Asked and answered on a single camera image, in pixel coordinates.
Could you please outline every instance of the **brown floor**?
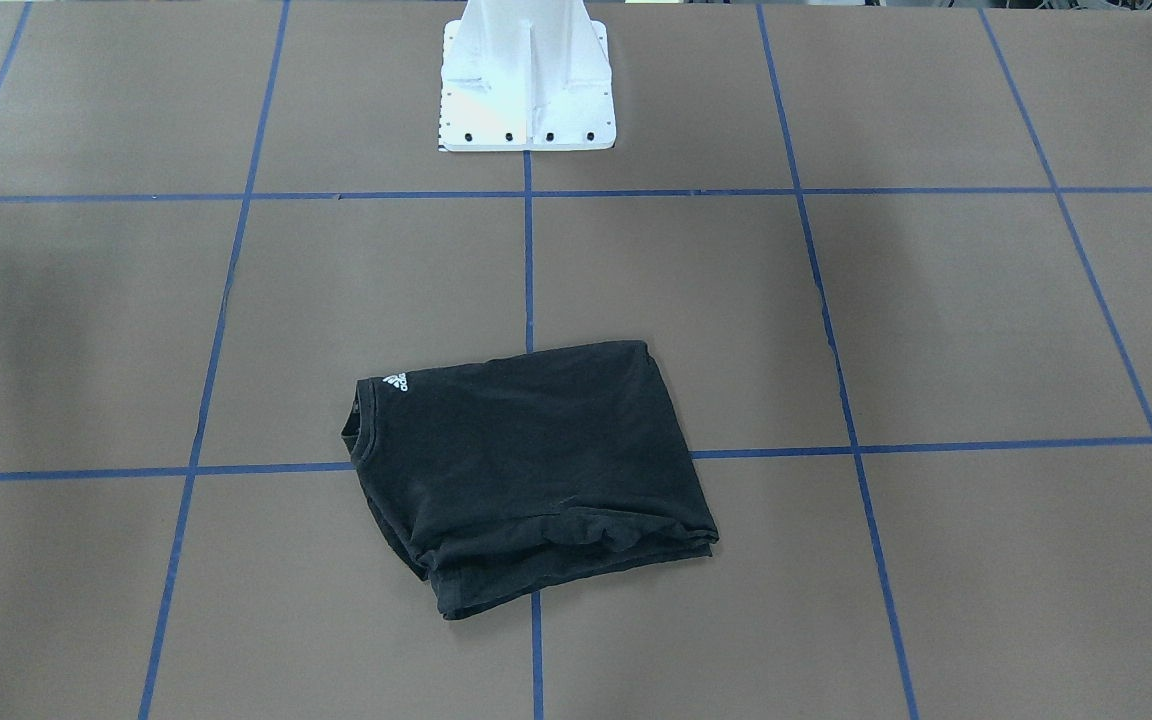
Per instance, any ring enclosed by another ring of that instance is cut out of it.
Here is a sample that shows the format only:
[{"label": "brown floor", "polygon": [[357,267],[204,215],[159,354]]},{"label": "brown floor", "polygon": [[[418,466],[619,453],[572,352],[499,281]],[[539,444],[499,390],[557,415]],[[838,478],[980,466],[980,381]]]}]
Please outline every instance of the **brown floor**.
[{"label": "brown floor", "polygon": [[[0,3],[0,717],[1152,719],[1152,13],[596,5],[525,159],[461,9]],[[353,381],[609,338],[717,555],[447,623]]]}]

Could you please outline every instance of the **folded shirt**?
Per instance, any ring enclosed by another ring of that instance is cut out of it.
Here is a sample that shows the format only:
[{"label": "folded shirt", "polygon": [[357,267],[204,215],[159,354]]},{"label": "folded shirt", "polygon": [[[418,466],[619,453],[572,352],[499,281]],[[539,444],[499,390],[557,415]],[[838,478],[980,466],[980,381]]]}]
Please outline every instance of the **folded shirt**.
[{"label": "folded shirt", "polygon": [[448,620],[718,541],[641,341],[362,379],[342,438],[381,533]]}]

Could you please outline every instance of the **white logo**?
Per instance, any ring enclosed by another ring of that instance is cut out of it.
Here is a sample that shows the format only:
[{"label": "white logo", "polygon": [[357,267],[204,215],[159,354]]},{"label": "white logo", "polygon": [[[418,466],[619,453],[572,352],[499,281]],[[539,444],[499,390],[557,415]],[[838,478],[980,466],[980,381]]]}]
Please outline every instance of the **white logo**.
[{"label": "white logo", "polygon": [[385,381],[392,384],[392,386],[397,387],[402,392],[407,392],[407,373],[389,376],[388,378],[385,378]]}]

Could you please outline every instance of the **adidas logo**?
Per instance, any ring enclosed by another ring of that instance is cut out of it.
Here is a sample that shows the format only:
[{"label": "adidas logo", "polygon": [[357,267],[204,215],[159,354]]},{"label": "adidas logo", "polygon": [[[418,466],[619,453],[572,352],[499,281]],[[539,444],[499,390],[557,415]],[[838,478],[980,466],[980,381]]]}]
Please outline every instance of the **adidas logo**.
[{"label": "adidas logo", "polygon": [[385,378],[385,381],[392,384],[392,386],[397,387],[402,392],[407,392],[407,373],[389,376],[388,378]]}]

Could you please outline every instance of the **black t-shirt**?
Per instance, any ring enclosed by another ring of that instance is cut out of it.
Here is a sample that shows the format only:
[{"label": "black t-shirt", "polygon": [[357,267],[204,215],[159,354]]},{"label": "black t-shirt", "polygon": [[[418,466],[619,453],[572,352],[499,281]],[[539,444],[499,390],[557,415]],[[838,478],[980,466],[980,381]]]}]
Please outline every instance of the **black t-shirt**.
[{"label": "black t-shirt", "polygon": [[342,438],[385,539],[448,620],[718,539],[643,342],[364,379]]}]

